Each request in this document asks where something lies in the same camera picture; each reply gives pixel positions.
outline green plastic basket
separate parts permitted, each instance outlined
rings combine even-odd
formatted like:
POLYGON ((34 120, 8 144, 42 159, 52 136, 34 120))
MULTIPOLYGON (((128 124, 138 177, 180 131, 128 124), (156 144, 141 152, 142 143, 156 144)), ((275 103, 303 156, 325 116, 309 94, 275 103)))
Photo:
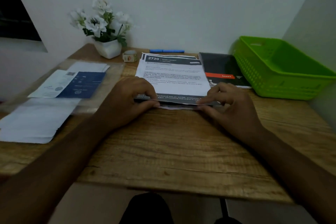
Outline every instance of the green plastic basket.
POLYGON ((336 79, 336 73, 286 41, 241 36, 231 54, 262 97, 309 100, 336 79))

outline orange label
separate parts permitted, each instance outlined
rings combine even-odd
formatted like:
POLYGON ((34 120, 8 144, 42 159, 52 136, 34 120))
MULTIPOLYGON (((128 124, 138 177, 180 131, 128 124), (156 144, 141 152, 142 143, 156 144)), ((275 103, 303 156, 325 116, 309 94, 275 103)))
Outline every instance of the orange label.
POLYGON ((226 78, 226 79, 235 79, 233 74, 215 74, 215 73, 205 73, 207 77, 216 77, 216 78, 226 78))

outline blue card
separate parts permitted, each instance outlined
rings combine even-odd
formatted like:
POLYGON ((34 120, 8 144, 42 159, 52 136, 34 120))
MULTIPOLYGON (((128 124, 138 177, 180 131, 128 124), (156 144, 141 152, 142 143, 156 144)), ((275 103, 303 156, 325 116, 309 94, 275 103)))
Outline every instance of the blue card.
POLYGON ((57 98, 91 98, 106 73, 78 72, 57 98))

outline hand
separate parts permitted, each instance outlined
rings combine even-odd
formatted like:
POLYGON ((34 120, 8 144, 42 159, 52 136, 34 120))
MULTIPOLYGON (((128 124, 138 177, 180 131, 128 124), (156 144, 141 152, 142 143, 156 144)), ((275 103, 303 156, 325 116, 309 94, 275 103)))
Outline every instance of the hand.
POLYGON ((113 130, 126 125, 140 114, 152 107, 159 107, 160 103, 154 87, 143 78, 131 77, 121 79, 107 95, 104 102, 95 113, 95 118, 113 130), (138 94, 145 94, 153 100, 135 103, 138 94))
POLYGON ((199 99, 198 108, 215 119, 231 135, 249 144, 260 133, 267 131, 261 124, 254 104, 247 92, 230 83, 219 83, 212 87, 206 97, 199 99), (216 109, 202 105, 218 101, 230 106, 220 113, 216 109))

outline wooden desk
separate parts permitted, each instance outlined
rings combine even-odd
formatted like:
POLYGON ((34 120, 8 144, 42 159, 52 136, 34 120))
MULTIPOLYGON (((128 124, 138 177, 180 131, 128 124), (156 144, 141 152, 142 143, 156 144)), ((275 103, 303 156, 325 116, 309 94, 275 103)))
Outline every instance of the wooden desk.
MULTIPOLYGON (((70 58, 106 61, 91 44, 70 58)), ((112 61, 122 59, 119 56, 112 61)), ((136 69, 137 63, 126 63, 122 76, 134 76, 136 69)), ((336 175, 336 135, 308 103, 261 98, 251 90, 249 94, 266 128, 336 175)), ((86 117, 70 117, 46 145, 0 142, 0 175, 19 172, 86 117)), ((199 112, 189 110, 153 109, 118 129, 103 141, 78 181, 292 202, 246 149, 199 112)))

